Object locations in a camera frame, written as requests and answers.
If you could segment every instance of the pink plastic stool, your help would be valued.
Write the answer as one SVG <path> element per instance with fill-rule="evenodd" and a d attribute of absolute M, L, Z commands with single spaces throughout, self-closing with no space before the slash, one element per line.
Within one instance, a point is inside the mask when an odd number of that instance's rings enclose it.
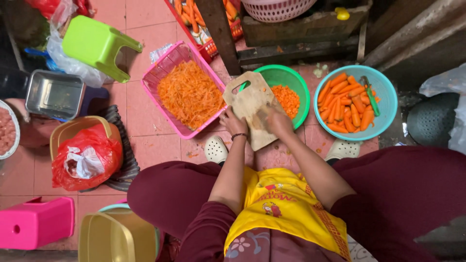
<path fill-rule="evenodd" d="M 32 250 L 73 235 L 75 202 L 42 197 L 0 211 L 0 248 Z"/>

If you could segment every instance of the vegetable peeler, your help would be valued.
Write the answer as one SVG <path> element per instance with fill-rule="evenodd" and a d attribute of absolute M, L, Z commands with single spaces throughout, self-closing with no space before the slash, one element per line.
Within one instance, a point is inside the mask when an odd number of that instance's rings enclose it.
<path fill-rule="evenodd" d="M 378 109 L 377 102 L 374 96 L 372 95 L 372 89 L 370 89 L 369 80 L 367 79 L 366 76 L 362 76 L 360 81 L 363 82 L 363 85 L 366 88 L 366 93 L 367 93 L 367 96 L 369 97 L 370 105 L 372 106 L 372 109 L 374 110 L 374 116 L 376 117 L 380 116 L 380 111 Z"/>

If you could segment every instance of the yellow object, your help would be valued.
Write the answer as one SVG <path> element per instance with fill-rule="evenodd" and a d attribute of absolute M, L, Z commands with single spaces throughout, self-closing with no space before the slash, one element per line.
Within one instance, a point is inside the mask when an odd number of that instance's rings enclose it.
<path fill-rule="evenodd" d="M 131 210 L 88 214 L 79 234 L 79 262 L 154 262 L 155 228 Z"/>
<path fill-rule="evenodd" d="M 285 168 L 244 171 L 244 209 L 230 228 L 224 252 L 253 228 L 270 228 L 303 238 L 351 261 L 343 220 L 327 213 L 302 174 Z"/>
<path fill-rule="evenodd" d="M 73 138 L 79 131 L 93 127 L 96 124 L 103 124 L 107 137 L 115 139 L 122 144 L 120 131 L 118 131 L 117 126 L 107 122 L 105 118 L 98 116 L 78 117 L 71 121 L 62 123 L 52 132 L 52 135 L 50 136 L 50 156 L 52 157 L 52 160 L 54 160 L 58 155 L 58 146 L 60 146 L 61 143 L 67 139 Z M 122 164 L 123 154 L 121 155 L 118 169 L 120 169 Z"/>
<path fill-rule="evenodd" d="M 346 11 L 346 8 L 344 7 L 337 7 L 335 8 L 335 13 L 336 13 L 336 18 L 338 20 L 348 20 L 350 17 L 350 14 L 348 11 Z"/>

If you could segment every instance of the white plastic bag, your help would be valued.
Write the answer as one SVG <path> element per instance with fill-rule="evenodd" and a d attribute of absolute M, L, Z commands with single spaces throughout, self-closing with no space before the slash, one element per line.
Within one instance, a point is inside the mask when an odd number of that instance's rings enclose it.
<path fill-rule="evenodd" d="M 452 137 L 448 148 L 466 155 L 466 64 L 427 79 L 419 89 L 419 93 L 432 97 L 440 93 L 459 93 L 458 107 Z"/>
<path fill-rule="evenodd" d="M 102 174 L 105 169 L 92 146 L 86 146 L 79 153 L 77 147 L 68 147 L 68 155 L 63 163 L 63 167 L 73 178 L 90 179 Z"/>
<path fill-rule="evenodd" d="M 58 29 L 66 22 L 67 18 L 78 9 L 72 0 L 61 0 L 55 13 L 50 18 L 50 37 L 47 43 L 47 52 L 54 60 L 57 67 L 68 74 L 82 77 L 87 86 L 100 88 L 104 83 L 111 83 L 113 79 L 101 71 L 68 57 L 63 52 L 62 42 Z"/>

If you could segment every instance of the cartoon logo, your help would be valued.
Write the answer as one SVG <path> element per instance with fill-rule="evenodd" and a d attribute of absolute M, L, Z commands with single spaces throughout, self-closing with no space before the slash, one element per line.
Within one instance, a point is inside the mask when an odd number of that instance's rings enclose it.
<path fill-rule="evenodd" d="M 279 218 L 282 215 L 280 208 L 273 202 L 270 202 L 270 204 L 270 206 L 267 203 L 262 205 L 262 208 L 265 210 L 265 214 Z"/>

